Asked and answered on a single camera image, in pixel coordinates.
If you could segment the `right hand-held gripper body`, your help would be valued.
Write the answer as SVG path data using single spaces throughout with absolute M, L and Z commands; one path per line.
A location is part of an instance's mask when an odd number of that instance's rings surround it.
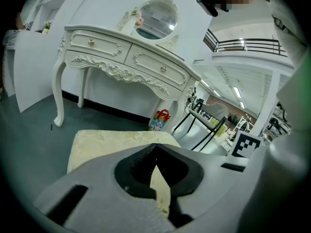
M 241 158 L 251 158 L 255 149 L 260 147 L 260 138 L 249 133 L 238 131 L 230 155 Z

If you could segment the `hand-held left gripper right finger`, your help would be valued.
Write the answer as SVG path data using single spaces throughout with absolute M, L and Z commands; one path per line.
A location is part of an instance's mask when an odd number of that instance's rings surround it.
M 162 206 L 160 229 L 236 229 L 246 205 L 239 188 L 248 160 L 156 145 L 160 182 L 156 201 Z

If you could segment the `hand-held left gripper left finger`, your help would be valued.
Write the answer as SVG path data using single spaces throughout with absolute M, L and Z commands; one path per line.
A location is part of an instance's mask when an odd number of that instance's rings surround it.
M 166 233 L 175 229 L 156 207 L 154 199 L 129 195 L 117 183 L 117 163 L 144 149 L 129 148 L 93 158 L 45 188 L 34 206 L 55 221 L 56 213 L 76 188 L 85 193 L 61 224 L 75 233 Z

